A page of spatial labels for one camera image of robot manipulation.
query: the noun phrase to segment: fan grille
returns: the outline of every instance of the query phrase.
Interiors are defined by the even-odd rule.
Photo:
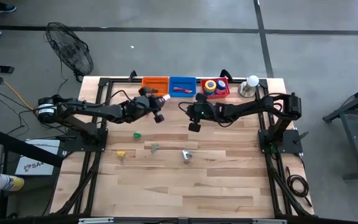
[[[60,60],[74,73],[89,75],[92,72],[93,61],[88,46],[67,26],[59,22],[50,22],[45,34]]]

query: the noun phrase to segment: yellow cable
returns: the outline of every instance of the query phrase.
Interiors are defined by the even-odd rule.
[[[16,94],[17,97],[19,97],[19,99],[21,100],[21,102],[23,102],[23,103],[26,105],[26,107],[28,107],[28,109],[34,110],[28,103],[26,103],[26,102],[23,100],[23,98],[20,96],[20,94],[19,94],[18,92],[16,92],[16,90],[13,89],[13,87],[10,86],[10,84],[8,84],[7,82],[4,82],[4,83],[12,90],[12,92],[14,92],[14,93]]]

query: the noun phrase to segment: floor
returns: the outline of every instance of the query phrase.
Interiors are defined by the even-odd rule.
[[[23,28],[59,21],[68,26],[99,27],[97,32],[76,32],[89,45],[95,65],[91,75],[129,75],[136,70],[142,76],[210,77],[225,68],[234,77],[284,78],[287,90],[303,100],[303,117],[296,126],[301,132],[310,132],[302,142],[316,214],[358,221],[358,180],[348,183],[342,180],[344,174],[357,171],[356,160],[341,122],[326,124],[321,119],[358,91],[358,0],[5,2],[14,3],[18,10],[1,14],[0,26]],[[258,3],[263,20],[255,13]],[[198,29],[192,33],[180,29],[112,32],[114,29],[100,27]],[[263,27],[286,30],[286,34],[252,31]],[[3,77],[26,101],[36,105],[39,98],[55,94],[63,81],[58,57],[44,41],[44,32],[5,28],[10,30],[4,30],[0,37],[0,65],[10,65],[16,70]],[[294,30],[303,32],[293,35]],[[310,35],[313,30],[324,35]],[[351,32],[340,35],[343,32],[335,30]],[[80,84],[66,66],[63,75],[70,79],[60,94],[76,97]],[[1,86],[0,91],[14,97],[6,86]],[[5,102],[16,111],[23,109]],[[17,115],[7,111],[0,103],[0,131],[4,132],[19,123]],[[19,139],[59,133],[44,129],[29,113],[23,117],[30,131]],[[48,187],[23,192],[12,200],[11,210],[22,217],[40,215],[50,194]]]

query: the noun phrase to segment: wooden table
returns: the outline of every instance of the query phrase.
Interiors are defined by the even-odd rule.
[[[95,101],[99,78],[84,78],[80,100]],[[132,98],[138,95],[139,87],[140,83],[115,83],[112,92],[125,90]],[[238,84],[229,87],[227,98],[211,101],[239,104],[254,99],[240,97]],[[268,90],[286,93],[283,79],[268,79]],[[112,103],[124,100],[126,97],[118,94]],[[266,161],[257,139],[257,115],[241,117],[228,128],[201,121],[201,131],[194,133],[188,130],[189,118],[178,108],[181,101],[194,99],[172,98],[162,108],[165,121],[160,124],[153,116],[131,124],[108,123],[108,143],[101,157],[92,216],[272,218]],[[91,121],[89,116],[79,117]],[[142,137],[134,139],[134,132]],[[153,143],[160,148],[151,154]],[[183,163],[183,149],[194,155],[189,164]],[[118,158],[117,151],[126,151],[125,159]],[[282,156],[284,167],[305,177],[299,158]],[[63,161],[51,212],[61,208],[76,189],[83,157],[83,152],[75,152]],[[282,192],[277,189],[280,208],[285,212]],[[297,199],[313,213],[303,198]]]

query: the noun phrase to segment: blue tray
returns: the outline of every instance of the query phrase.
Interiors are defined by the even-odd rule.
[[[191,90],[191,93],[184,91],[173,91],[173,87]],[[169,78],[169,95],[171,97],[193,97],[197,93],[197,79],[195,77],[170,77]]]

